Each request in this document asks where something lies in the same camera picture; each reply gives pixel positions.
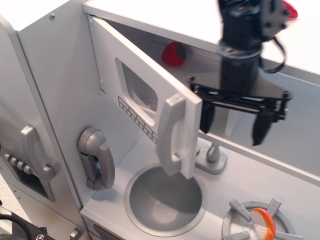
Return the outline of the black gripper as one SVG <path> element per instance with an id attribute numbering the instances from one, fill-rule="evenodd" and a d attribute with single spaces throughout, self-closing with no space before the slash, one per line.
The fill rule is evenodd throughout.
<path id="1" fill-rule="evenodd" d="M 252 145 L 261 145 L 273 121 L 284 120 L 292 94 L 267 81 L 259 73 L 275 74 L 283 68 L 264 68 L 261 50 L 219 52 L 221 63 L 215 72 L 189 75 L 190 89 L 202 98 L 200 130 L 208 133 L 215 108 L 225 108 L 255 114 Z"/>

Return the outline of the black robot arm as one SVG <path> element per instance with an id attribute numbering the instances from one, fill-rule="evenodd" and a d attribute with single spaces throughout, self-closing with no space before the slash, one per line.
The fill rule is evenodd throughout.
<path id="1" fill-rule="evenodd" d="M 273 123 L 285 119 L 292 98 L 262 76 L 284 65 L 266 68 L 261 57 L 263 43 L 276 41 L 289 13 L 280 0 L 221 0 L 218 6 L 223 24 L 217 48 L 220 69 L 188 77 L 190 89 L 203 101 L 200 130 L 209 132 L 217 107 L 255 114 L 252 143 L 257 146 Z"/>

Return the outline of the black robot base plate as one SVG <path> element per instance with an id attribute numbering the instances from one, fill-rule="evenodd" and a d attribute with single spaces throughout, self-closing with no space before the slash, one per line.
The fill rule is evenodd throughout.
<path id="1" fill-rule="evenodd" d="M 45 227 L 37 227 L 15 213 L 7 210 L 0 202 L 1 240 L 54 240 Z"/>

